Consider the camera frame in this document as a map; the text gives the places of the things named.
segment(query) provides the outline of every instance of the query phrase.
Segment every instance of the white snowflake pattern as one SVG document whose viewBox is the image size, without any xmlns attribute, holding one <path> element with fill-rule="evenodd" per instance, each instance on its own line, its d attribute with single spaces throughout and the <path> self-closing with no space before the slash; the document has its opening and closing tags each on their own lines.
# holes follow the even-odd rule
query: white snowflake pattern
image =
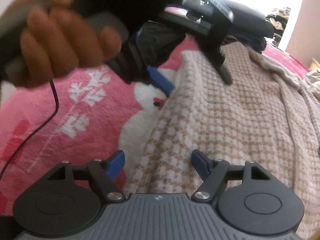
<svg viewBox="0 0 320 240">
<path fill-rule="evenodd" d="M 71 84 L 69 89 L 70 98 L 79 103 L 80 101 L 87 103 L 89 106 L 94 106 L 96 102 L 100 102 L 106 96 L 103 84 L 110 82 L 108 74 L 109 67 L 101 66 L 98 69 L 89 69 L 86 73 L 91 77 L 86 85 L 81 83 Z"/>
<path fill-rule="evenodd" d="M 75 113 L 59 128 L 59 132 L 63 132 L 73 139 L 77 132 L 85 131 L 88 125 L 89 119 L 84 114 Z"/>
</svg>

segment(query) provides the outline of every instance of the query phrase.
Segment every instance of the pile of clothes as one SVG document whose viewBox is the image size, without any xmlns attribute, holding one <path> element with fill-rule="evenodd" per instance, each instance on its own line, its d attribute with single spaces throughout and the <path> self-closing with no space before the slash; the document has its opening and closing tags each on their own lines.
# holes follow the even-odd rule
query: pile of clothes
<svg viewBox="0 0 320 240">
<path fill-rule="evenodd" d="M 272 12 L 267 15 L 266 19 L 274 27 L 274 41 L 273 44 L 278 47 L 284 30 L 287 26 L 288 19 L 290 16 L 291 8 L 285 7 L 282 9 L 273 8 Z"/>
<path fill-rule="evenodd" d="M 267 38 L 273 38 L 273 25 L 266 20 L 260 11 L 249 8 L 241 3 L 221 0 L 233 12 L 234 21 L 230 35 L 234 36 L 242 44 L 253 48 L 261 53 L 267 46 Z"/>
</svg>

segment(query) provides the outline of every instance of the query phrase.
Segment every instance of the blue plastic piece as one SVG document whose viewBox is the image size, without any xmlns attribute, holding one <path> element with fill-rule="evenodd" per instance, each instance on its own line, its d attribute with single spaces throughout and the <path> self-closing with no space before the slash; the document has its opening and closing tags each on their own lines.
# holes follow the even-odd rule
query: blue plastic piece
<svg viewBox="0 0 320 240">
<path fill-rule="evenodd" d="M 120 171 L 124 167 L 125 162 L 125 156 L 124 152 L 121 151 L 118 153 L 118 155 L 112 159 L 108 164 L 108 171 L 106 172 L 106 175 L 112 179 L 115 180 L 116 177 L 119 175 Z"/>
<path fill-rule="evenodd" d="M 211 173 L 209 163 L 207 163 L 196 151 L 192 151 L 191 163 L 200 178 L 205 181 Z"/>
<path fill-rule="evenodd" d="M 149 72 L 152 80 L 151 84 L 165 93 L 166 97 L 169 97 L 171 92 L 174 90 L 174 84 L 167 80 L 166 77 L 164 77 L 155 67 L 148 66 L 147 71 Z"/>
</svg>

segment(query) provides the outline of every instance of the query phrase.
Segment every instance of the black cable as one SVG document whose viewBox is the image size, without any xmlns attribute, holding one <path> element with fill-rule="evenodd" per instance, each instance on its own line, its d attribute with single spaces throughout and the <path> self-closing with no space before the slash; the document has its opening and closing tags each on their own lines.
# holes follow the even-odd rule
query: black cable
<svg viewBox="0 0 320 240">
<path fill-rule="evenodd" d="M 15 156 L 18 154 L 18 152 L 21 150 L 21 148 L 27 143 L 27 141 L 34 136 L 37 132 L 39 132 L 43 127 L 45 127 L 48 122 L 50 122 L 55 115 L 57 114 L 58 110 L 59 110 L 59 99 L 58 99 L 58 95 L 57 95 L 57 91 L 56 88 L 54 86 L 53 80 L 50 81 L 50 86 L 52 89 L 52 94 L 54 97 L 54 101 L 56 104 L 56 108 L 53 112 L 53 114 L 47 119 L 47 121 L 45 121 L 42 125 L 40 125 L 36 130 L 34 130 L 21 144 L 20 146 L 15 150 L 15 152 L 10 156 L 10 158 L 7 160 L 7 162 L 5 163 L 5 165 L 3 166 L 1 172 L 0 172 L 0 182 L 1 179 L 3 177 L 3 174 L 5 173 L 6 169 L 8 168 L 8 166 L 10 165 L 10 163 L 12 162 L 12 160 L 15 158 Z"/>
</svg>

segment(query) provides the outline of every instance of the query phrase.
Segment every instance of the pink wall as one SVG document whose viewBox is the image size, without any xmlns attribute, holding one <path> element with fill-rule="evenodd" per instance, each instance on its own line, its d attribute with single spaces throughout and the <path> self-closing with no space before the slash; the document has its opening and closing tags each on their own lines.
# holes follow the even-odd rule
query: pink wall
<svg viewBox="0 0 320 240">
<path fill-rule="evenodd" d="M 313 57 L 320 60 L 320 0 L 302 0 L 286 52 L 307 67 Z"/>
</svg>

